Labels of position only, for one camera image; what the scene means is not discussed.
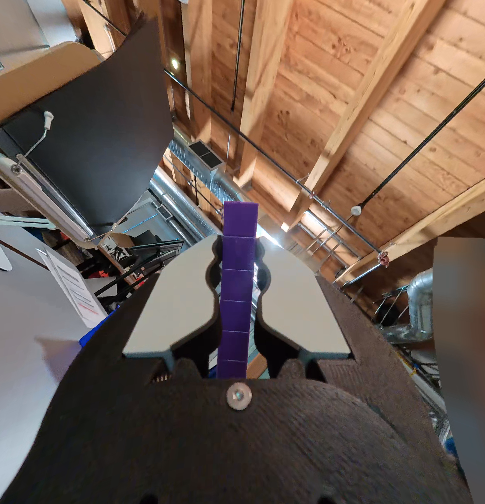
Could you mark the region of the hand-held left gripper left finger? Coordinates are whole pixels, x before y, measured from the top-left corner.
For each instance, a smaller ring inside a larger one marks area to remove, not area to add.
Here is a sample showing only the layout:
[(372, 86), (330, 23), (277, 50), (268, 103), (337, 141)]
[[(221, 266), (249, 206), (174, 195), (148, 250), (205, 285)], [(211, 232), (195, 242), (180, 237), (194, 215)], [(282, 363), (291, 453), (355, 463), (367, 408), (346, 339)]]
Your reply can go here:
[(222, 337), (216, 287), (221, 282), (222, 236), (210, 235), (161, 271), (123, 349), (126, 358), (161, 358), (172, 372), (181, 358), (208, 372)]

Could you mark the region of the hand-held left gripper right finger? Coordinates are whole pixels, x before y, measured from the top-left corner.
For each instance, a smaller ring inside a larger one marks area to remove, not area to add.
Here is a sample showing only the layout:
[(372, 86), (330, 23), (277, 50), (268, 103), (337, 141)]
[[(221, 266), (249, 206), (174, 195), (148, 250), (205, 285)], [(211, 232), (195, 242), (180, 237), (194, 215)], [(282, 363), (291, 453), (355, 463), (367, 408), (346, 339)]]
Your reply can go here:
[(266, 237), (257, 239), (256, 264), (254, 341), (267, 364), (347, 359), (351, 349), (313, 271)]

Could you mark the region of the long purple block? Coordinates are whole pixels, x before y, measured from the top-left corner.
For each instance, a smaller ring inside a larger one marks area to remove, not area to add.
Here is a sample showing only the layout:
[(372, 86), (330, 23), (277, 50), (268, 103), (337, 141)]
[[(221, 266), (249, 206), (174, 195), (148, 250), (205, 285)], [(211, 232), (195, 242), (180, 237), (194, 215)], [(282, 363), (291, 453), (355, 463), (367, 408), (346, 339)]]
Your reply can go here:
[(220, 309), (222, 338), (216, 378), (246, 378), (251, 327), (258, 204), (228, 201), (223, 205)]

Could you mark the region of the blue plastic bin with tag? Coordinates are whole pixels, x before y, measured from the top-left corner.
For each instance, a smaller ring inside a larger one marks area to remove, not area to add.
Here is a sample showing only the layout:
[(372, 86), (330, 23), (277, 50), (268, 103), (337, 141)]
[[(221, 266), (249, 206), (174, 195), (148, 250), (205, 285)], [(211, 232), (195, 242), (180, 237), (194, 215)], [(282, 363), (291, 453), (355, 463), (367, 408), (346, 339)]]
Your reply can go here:
[(80, 347), (85, 347), (86, 344), (89, 342), (89, 340), (95, 335), (95, 333), (101, 329), (101, 327), (109, 320), (109, 318), (113, 315), (113, 313), (115, 312), (115, 310), (113, 310), (112, 312), (110, 312), (106, 318), (104, 318), (97, 326), (95, 326), (94, 328), (90, 329), (84, 336), (82, 336), (78, 343), (80, 345)]

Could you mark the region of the paper sheets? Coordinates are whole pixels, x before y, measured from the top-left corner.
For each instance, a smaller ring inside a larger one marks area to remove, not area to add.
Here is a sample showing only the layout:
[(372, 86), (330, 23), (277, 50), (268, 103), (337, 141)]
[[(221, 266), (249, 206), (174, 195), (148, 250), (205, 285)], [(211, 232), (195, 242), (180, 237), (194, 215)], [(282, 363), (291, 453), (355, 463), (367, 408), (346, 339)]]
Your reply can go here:
[(67, 266), (45, 249), (37, 249), (37, 252), (81, 317), (83, 323), (87, 328), (94, 329), (107, 317), (107, 313), (88, 290), (82, 276), (76, 269)]

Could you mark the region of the metal ventilation ducts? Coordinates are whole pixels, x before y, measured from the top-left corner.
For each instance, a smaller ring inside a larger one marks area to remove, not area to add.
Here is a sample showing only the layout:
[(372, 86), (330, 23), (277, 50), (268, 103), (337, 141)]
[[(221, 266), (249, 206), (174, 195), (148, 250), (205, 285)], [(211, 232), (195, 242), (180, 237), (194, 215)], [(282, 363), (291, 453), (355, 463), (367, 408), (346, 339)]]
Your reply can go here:
[[(174, 125), (168, 149), (222, 203), (246, 201), (246, 194), (225, 174), (222, 161), (203, 142), (191, 142)], [(387, 293), (372, 317), (392, 344), (419, 343), (433, 338), (433, 269), (417, 274), (407, 285)]]

